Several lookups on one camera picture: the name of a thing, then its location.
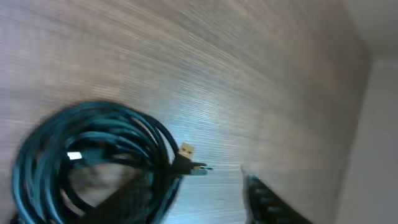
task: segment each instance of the cable bundle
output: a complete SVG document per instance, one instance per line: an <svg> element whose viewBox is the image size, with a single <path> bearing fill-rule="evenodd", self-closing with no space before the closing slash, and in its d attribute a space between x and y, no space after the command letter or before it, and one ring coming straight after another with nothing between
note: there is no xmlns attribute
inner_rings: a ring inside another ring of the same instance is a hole
<svg viewBox="0 0 398 224"><path fill-rule="evenodd" d="M175 160L178 147L172 135L155 118L126 106L92 101L55 113L22 143L12 173L12 192L20 219L26 223L73 223L80 216L65 205L62 191L72 204L90 213L94 208L72 189L68 173L84 166L114 163L152 173L151 197L145 223L164 216L188 170L204 170L205 164L178 159L174 169L166 144ZM70 159L68 152L78 152ZM134 160L117 155L129 154Z"/></svg>

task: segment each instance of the power cord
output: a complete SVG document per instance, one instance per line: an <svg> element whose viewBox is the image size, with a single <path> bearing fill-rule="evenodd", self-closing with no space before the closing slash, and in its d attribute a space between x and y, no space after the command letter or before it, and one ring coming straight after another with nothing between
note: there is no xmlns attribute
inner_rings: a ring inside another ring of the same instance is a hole
<svg viewBox="0 0 398 224"><path fill-rule="evenodd" d="M168 142L174 161L170 163ZM128 154L134 159L121 159ZM113 102L80 103L55 113L22 143L12 171L12 193L21 223L75 223L81 218L65 203L89 214L95 208L72 189L68 173L104 163L150 173L143 223L160 223L183 175L205 175L211 167L192 162L193 148L179 149L155 118Z"/></svg>

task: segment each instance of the wood grain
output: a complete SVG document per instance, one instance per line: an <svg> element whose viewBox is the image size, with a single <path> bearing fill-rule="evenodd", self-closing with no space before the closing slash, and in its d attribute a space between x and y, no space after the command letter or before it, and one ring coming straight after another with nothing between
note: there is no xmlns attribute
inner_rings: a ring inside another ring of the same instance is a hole
<svg viewBox="0 0 398 224"><path fill-rule="evenodd" d="M44 117L108 99L158 118L195 160L166 223L242 223L240 165L332 223L369 70L338 0L3 0L0 214L10 167Z"/></svg>

